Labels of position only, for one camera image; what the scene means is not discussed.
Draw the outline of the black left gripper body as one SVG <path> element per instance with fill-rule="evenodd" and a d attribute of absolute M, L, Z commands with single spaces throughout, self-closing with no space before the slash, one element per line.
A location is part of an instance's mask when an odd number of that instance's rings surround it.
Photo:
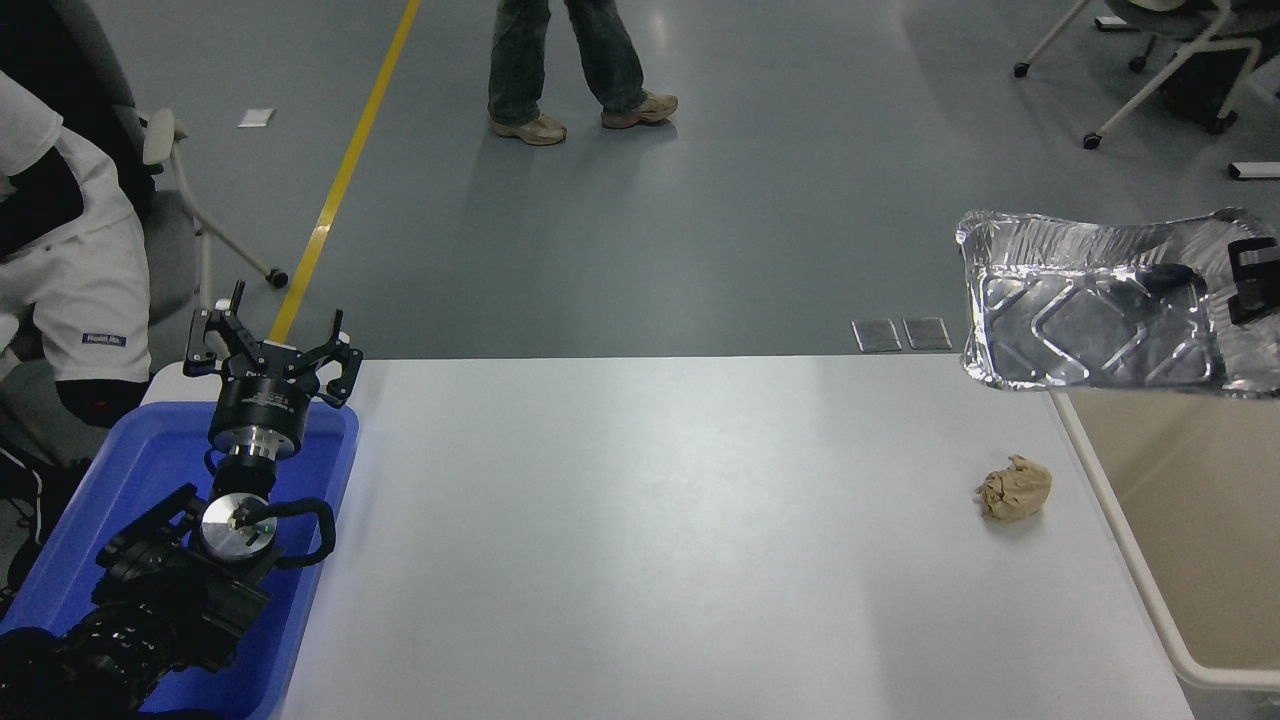
<path fill-rule="evenodd" d="M 291 443 L 305 436 L 311 395 L 294 382 L 310 370 L 302 352 L 289 346 L 268 345 L 268 364 L 260 366 L 248 354 L 221 360 L 221 389 L 212 414 L 210 441 L 233 443 L 233 434 L 247 428 L 273 430 Z"/>

